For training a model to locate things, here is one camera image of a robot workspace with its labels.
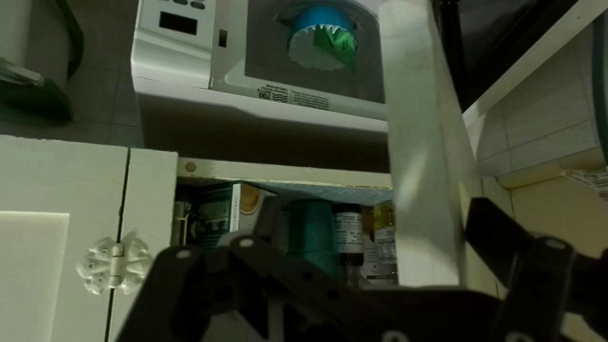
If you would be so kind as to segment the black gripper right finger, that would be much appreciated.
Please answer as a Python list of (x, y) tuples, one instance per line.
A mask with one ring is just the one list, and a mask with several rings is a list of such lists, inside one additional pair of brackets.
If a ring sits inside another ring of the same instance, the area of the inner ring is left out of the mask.
[(608, 338), (608, 253), (588, 256), (572, 243), (533, 234), (489, 198), (470, 201), (466, 241), (508, 289), (491, 336), (498, 342), (571, 342), (567, 313)]

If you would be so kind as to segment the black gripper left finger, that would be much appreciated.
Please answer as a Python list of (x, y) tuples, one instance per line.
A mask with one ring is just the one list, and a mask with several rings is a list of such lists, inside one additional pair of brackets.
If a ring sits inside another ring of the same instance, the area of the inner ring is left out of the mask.
[(116, 342), (204, 342), (225, 313), (263, 340), (348, 338), (331, 306), (346, 293), (341, 266), (331, 275), (289, 255), (289, 209), (263, 211), (251, 234), (227, 234), (215, 247), (189, 245), (187, 228), (156, 255)]

